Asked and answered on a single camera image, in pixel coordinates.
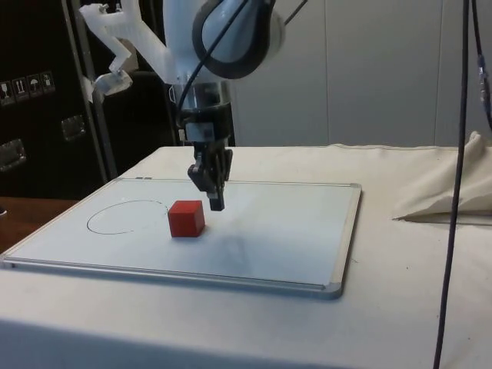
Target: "table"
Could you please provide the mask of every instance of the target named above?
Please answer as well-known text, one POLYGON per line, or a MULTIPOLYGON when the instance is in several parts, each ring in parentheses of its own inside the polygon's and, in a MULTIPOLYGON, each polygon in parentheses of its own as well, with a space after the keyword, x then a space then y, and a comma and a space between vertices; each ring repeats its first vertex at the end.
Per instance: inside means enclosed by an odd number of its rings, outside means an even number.
POLYGON ((7 214, 0 216, 0 254, 76 203, 73 200, 0 197, 0 207, 7 210, 7 214))
MULTIPOLYGON (((447 226, 392 221, 402 185, 452 148, 236 148, 237 181, 355 182, 364 195, 337 301, 0 271, 5 367, 431 367, 447 226)), ((162 148, 124 178, 185 179, 191 148, 162 148)), ((460 226, 443 365, 492 362, 492 230, 460 226)))

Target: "drawn circle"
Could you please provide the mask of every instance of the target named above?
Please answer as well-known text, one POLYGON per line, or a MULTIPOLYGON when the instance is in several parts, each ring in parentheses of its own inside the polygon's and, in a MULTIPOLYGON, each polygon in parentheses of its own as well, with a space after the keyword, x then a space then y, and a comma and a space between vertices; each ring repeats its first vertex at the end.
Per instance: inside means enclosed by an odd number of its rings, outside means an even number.
POLYGON ((87 221, 87 229, 97 234, 132 233, 162 223, 166 212, 159 201, 126 201, 92 215, 87 221))

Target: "sticker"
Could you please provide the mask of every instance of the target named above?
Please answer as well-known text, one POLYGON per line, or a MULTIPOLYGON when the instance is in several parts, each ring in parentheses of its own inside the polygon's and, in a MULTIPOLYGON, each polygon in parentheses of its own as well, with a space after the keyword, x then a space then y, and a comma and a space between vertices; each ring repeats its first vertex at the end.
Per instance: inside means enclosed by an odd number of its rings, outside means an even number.
POLYGON ((55 81, 53 80, 53 74, 50 71, 41 73, 41 86, 43 87, 43 92, 45 94, 55 92, 55 81))
POLYGON ((0 82, 0 106, 15 104, 14 92, 10 81, 0 82))
POLYGON ((28 84, 25 78, 12 80, 12 87, 14 88, 15 100, 23 101, 29 98, 28 84))
POLYGON ((28 88, 32 98, 43 95, 43 87, 41 86, 39 75, 28 76, 28 88))

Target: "cloth fold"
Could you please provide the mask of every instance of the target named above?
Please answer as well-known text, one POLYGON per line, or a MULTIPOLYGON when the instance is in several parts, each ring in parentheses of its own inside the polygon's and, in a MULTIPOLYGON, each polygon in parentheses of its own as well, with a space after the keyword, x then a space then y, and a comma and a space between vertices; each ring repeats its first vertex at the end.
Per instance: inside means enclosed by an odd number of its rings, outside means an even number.
MULTIPOLYGON (((456 160, 453 155, 402 188, 393 219, 449 222, 456 160)), ((478 132, 471 134, 465 148, 461 183, 458 223, 492 225, 492 148, 478 132)))

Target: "whiteboard frame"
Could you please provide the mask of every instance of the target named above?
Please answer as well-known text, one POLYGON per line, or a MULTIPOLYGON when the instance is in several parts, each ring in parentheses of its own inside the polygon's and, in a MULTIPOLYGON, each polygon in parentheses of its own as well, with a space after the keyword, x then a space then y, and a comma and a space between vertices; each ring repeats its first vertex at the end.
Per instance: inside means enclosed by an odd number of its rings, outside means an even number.
MULTIPOLYGON (((158 179, 159 181, 171 182, 189 182, 183 180, 168 180, 158 179)), ((352 188, 352 196, 345 218, 344 228, 342 232, 341 243, 338 248, 337 258, 330 280, 326 284, 303 284, 290 281, 273 281, 253 278, 238 278, 212 274, 186 273, 177 271, 159 271, 140 268, 123 268, 110 265, 94 265, 94 264, 77 264, 59 261, 42 261, 27 258, 16 258, 12 256, 17 250, 28 244, 29 240, 39 233, 42 233, 46 228, 54 224, 58 219, 77 211, 79 206, 82 206, 92 198, 100 195, 103 191, 108 191, 111 186, 119 181, 135 181, 129 178, 117 178, 109 182, 106 186, 100 188, 92 195, 88 196, 83 201, 80 201, 74 207, 59 215, 42 228, 17 243, 12 248, 8 249, 4 254, 0 255, 0 268, 17 268, 27 271, 51 271, 66 273, 90 273, 93 276, 112 275, 116 278, 136 278, 143 277, 148 279, 160 279, 169 282, 186 283, 186 285, 200 285, 209 287, 230 287, 235 290, 253 290, 268 293, 294 294, 298 296, 306 296, 312 298, 335 299, 339 298, 344 290, 344 279, 347 271, 348 258, 351 251, 351 239, 353 237, 359 203, 362 194, 362 187, 359 184, 330 184, 330 183, 310 183, 310 182, 260 182, 260 181, 230 181, 236 184, 271 184, 271 185, 325 185, 329 187, 350 187, 352 188)))

